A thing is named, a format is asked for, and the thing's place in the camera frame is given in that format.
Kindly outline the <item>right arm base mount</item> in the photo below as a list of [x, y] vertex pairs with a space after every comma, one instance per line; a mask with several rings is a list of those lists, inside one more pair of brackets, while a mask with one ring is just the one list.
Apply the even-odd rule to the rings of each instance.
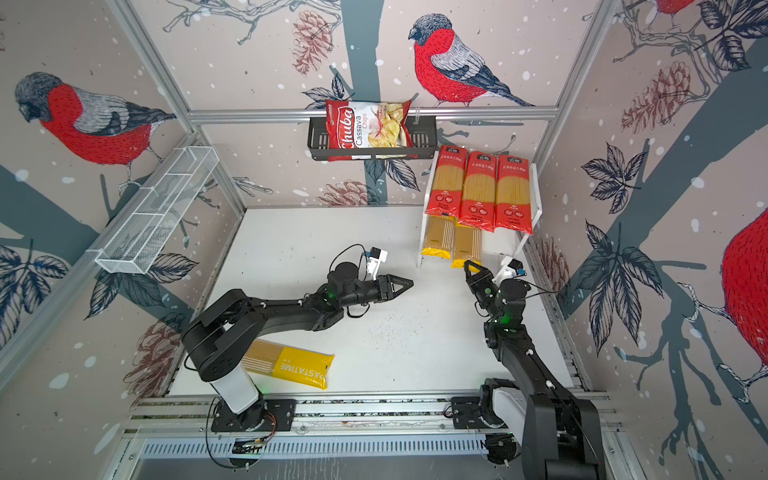
[[526, 399], [518, 390], [496, 389], [479, 397], [454, 397], [443, 412], [455, 429], [522, 430]]

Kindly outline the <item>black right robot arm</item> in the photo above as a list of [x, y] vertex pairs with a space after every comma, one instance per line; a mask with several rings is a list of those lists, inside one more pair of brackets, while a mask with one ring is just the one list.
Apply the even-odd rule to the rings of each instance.
[[489, 423], [503, 422], [521, 446], [526, 479], [605, 479], [605, 450], [600, 415], [588, 400], [575, 397], [539, 357], [523, 324], [531, 284], [519, 278], [499, 282], [486, 267], [473, 261], [463, 266], [478, 307], [488, 314], [484, 323], [487, 346], [511, 373], [511, 388], [522, 394], [524, 415], [514, 421], [496, 407], [505, 388], [489, 381]]

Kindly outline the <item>red spaghetti bag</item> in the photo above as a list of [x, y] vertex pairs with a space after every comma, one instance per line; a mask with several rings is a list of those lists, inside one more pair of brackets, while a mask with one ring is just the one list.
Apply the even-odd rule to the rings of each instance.
[[458, 217], [468, 156], [467, 149], [441, 147], [426, 204], [428, 215]]
[[530, 162], [500, 155], [495, 193], [495, 227], [533, 233], [530, 193]]
[[497, 166], [496, 156], [479, 151], [470, 153], [459, 210], [462, 225], [494, 231]]

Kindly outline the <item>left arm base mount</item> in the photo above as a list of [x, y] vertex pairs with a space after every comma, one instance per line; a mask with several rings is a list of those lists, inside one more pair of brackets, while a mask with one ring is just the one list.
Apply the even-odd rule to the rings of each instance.
[[210, 429], [214, 433], [284, 432], [290, 431], [297, 401], [277, 398], [261, 399], [239, 414], [220, 400], [213, 410]]

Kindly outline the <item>yellow pasta bag top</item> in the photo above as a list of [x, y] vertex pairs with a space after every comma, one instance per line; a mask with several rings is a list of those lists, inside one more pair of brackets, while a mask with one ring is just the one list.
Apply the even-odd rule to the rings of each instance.
[[422, 254], [450, 260], [454, 235], [455, 219], [453, 217], [429, 215], [426, 222]]

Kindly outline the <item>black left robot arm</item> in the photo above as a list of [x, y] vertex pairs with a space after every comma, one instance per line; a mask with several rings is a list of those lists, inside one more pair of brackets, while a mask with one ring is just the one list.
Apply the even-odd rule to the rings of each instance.
[[362, 280], [357, 265], [342, 262], [317, 291], [301, 299], [265, 300], [232, 289], [190, 322], [181, 342], [199, 378], [231, 413], [260, 415], [263, 394], [242, 365], [257, 338], [324, 331], [346, 317], [348, 308], [391, 301], [413, 286], [412, 280], [391, 274]]

